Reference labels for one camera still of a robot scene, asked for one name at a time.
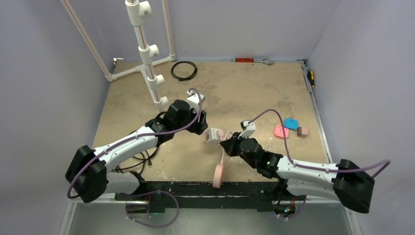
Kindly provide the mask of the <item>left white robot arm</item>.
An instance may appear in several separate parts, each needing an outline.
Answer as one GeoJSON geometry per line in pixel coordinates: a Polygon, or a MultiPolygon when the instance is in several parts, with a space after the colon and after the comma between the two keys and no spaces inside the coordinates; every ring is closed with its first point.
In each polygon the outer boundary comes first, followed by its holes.
{"type": "Polygon", "coordinates": [[[146,182],[141,174],[115,173],[113,169],[132,156],[173,139],[179,131],[201,135],[208,127],[206,117],[205,110],[192,108],[188,101],[176,100],[166,112],[120,140],[95,149],[80,147],[65,174],[70,183],[68,198],[80,197],[84,203],[90,203],[103,194],[122,193],[133,200],[142,199],[146,182]]]}

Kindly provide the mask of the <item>small pink brown plug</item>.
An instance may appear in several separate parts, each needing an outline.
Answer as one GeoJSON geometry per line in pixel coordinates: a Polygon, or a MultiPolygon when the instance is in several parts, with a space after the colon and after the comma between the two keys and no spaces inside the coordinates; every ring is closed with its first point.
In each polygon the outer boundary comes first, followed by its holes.
{"type": "Polygon", "coordinates": [[[308,136],[309,135],[309,130],[308,130],[308,128],[306,128],[306,127],[298,127],[298,129],[297,129],[297,135],[299,136],[299,137],[306,137],[306,136],[308,136]]]}

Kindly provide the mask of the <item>blue plug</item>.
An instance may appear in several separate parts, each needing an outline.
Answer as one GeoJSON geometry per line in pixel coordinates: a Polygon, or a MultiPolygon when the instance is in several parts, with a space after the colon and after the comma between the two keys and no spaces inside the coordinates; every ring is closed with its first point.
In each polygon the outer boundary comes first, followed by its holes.
{"type": "Polygon", "coordinates": [[[284,126],[290,130],[298,130],[299,128],[299,121],[294,118],[286,118],[284,120],[284,126]]]}

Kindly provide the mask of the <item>white cube socket adapter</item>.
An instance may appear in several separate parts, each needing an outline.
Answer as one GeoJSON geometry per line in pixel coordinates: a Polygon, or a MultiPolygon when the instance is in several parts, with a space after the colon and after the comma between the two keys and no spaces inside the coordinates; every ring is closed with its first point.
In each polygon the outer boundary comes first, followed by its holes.
{"type": "Polygon", "coordinates": [[[218,128],[209,128],[206,131],[206,143],[219,143],[221,140],[216,136],[218,128]]]}

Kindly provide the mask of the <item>coral pink square plug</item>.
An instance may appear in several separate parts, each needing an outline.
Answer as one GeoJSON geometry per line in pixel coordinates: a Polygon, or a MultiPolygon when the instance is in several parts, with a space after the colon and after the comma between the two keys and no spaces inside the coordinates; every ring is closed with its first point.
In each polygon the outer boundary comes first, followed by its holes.
{"type": "Polygon", "coordinates": [[[281,125],[277,125],[274,129],[274,135],[278,138],[286,139],[289,137],[290,130],[286,127],[282,127],[281,125]]]}

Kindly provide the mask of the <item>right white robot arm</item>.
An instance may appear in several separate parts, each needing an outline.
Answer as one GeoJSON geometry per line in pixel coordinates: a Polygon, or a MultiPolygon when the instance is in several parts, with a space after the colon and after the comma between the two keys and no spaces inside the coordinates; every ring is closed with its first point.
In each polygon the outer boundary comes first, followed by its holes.
{"type": "Polygon", "coordinates": [[[277,179],[276,196],[316,196],[339,201],[346,208],[369,213],[375,180],[354,162],[342,159],[338,164],[316,164],[289,159],[262,148],[254,138],[235,133],[220,141],[230,157],[240,157],[258,174],[277,179]]]}

